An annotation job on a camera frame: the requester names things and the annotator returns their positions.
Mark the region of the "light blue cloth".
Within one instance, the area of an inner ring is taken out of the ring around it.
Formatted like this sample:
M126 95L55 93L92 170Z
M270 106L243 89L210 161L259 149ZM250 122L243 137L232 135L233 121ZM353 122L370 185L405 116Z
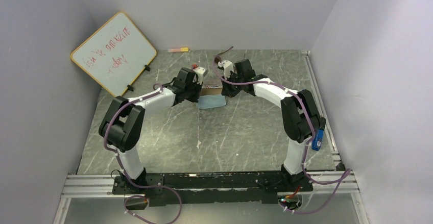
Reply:
M226 105L226 99L221 94L204 95L198 99L197 108L199 109L213 109L223 107Z

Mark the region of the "brown sunglasses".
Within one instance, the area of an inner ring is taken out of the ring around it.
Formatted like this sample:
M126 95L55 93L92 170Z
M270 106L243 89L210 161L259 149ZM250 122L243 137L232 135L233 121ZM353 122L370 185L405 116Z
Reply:
M225 51L222 51L222 52L216 54L216 55L214 56L214 58L213 58L213 63L218 64L220 61L222 61L222 55L225 54L225 53L227 53L227 52L229 52L229 51L232 50L232 49L233 49L233 46L229 47L229 48L228 48L227 50L225 50Z

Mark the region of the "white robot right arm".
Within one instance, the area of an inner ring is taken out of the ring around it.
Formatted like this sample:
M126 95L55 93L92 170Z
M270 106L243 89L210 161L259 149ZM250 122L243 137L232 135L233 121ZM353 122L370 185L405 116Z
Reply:
M224 72L222 95L234 97L241 91L263 98L281 110L283 128L289 138L287 156L282 165L281 186L288 191L307 178L305 160L307 144L326 124L309 90L291 90L273 82L263 74L256 74L249 59L232 63L216 56L213 66Z

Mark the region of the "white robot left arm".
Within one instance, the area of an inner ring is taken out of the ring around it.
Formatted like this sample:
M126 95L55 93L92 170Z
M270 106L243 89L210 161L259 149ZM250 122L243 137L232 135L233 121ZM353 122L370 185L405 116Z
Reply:
M147 172L137 149L144 120L183 101L198 102L206 75L204 67L183 67L172 81L155 84L150 93L133 98L117 96L111 102L99 134L104 148L115 154L131 192L140 193L147 185Z

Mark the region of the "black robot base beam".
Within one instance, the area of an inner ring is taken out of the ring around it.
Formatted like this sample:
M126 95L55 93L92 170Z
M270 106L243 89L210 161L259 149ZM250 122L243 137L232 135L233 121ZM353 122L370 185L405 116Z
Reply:
M311 192L303 174L284 169L213 173L148 173L145 188L132 185L124 176L114 178L112 194L143 195L151 207L183 204L260 202L275 204L285 196Z

